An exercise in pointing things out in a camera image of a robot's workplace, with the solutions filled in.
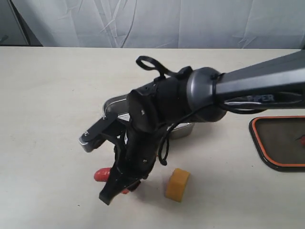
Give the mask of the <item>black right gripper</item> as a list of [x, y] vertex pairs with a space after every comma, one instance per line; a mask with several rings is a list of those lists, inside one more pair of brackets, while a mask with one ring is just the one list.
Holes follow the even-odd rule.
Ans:
[[99, 199], [109, 205], [125, 189], [135, 188], [154, 167], [161, 138], [169, 126], [170, 92], [134, 89], [127, 95], [129, 121], [115, 114], [100, 119], [99, 136], [114, 144], [115, 159]]

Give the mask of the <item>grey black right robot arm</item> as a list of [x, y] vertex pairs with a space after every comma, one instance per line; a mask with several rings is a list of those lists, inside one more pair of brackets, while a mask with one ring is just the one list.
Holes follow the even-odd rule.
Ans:
[[189, 66], [175, 73], [148, 56], [136, 63], [159, 76], [127, 95], [130, 119], [120, 131], [115, 162], [99, 194], [107, 205], [125, 189], [136, 188], [156, 161], [167, 165], [169, 135], [177, 125], [216, 122], [227, 112], [246, 115], [305, 105], [304, 51], [229, 73]]

